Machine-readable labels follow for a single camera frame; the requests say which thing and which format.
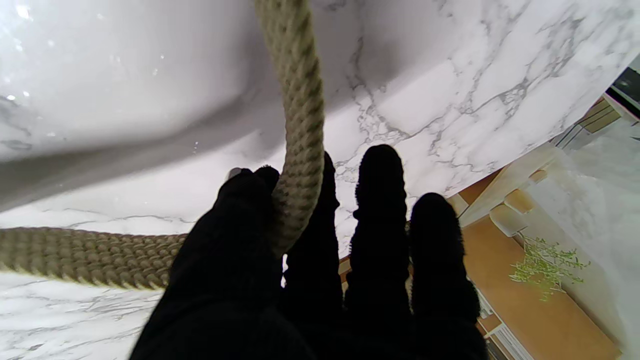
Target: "black glove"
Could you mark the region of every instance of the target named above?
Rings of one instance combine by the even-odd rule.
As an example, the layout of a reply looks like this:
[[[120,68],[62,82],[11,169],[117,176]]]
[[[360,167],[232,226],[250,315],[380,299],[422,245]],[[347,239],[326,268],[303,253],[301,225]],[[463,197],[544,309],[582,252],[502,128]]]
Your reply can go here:
[[[278,179],[242,169],[177,254],[167,289],[131,359],[313,359],[275,306],[282,259],[264,236]]]

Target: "beige rope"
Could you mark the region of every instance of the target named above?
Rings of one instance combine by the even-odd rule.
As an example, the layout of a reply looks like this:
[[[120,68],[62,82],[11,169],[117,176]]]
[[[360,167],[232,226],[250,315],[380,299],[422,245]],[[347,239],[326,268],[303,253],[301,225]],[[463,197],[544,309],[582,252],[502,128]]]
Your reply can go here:
[[[255,0],[278,74],[287,154],[273,192],[273,251],[300,237],[316,206],[324,167],[324,102],[306,0]],[[186,234],[124,235],[52,227],[0,229],[0,270],[95,286],[164,288]]]

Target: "finger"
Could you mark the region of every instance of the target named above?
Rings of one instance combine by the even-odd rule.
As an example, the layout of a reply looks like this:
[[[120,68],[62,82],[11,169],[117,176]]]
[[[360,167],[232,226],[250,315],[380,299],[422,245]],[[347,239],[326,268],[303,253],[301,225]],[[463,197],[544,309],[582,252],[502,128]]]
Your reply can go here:
[[[256,170],[255,174],[264,181],[264,184],[267,186],[267,191],[272,193],[280,178],[278,170],[266,165]]]

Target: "green plant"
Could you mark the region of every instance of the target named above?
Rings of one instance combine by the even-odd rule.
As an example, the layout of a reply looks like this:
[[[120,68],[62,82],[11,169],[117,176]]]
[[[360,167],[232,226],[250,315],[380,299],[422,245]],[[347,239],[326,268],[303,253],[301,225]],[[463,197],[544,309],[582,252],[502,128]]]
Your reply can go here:
[[[582,283],[580,277],[573,275],[573,269],[584,269],[591,262],[581,263],[576,255],[576,249],[565,251],[558,249],[559,243],[553,245],[541,238],[531,238],[522,235],[524,239],[524,260],[511,265],[515,272],[509,277],[516,282],[528,282],[540,287],[542,301],[548,301],[555,292],[564,293],[562,280],[571,279],[572,283]]]

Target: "marble surface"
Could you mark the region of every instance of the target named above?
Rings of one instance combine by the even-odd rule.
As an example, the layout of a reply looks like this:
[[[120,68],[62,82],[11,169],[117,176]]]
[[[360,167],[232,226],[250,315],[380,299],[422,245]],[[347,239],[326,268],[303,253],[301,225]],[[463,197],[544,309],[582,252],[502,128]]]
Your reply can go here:
[[[0,227],[184,233],[229,168],[282,165],[283,111],[250,1],[0,10]],[[366,148],[400,152],[410,204],[452,195],[578,120],[640,49],[633,1],[312,10],[341,255]],[[1,357],[125,358],[158,296],[1,274]]]

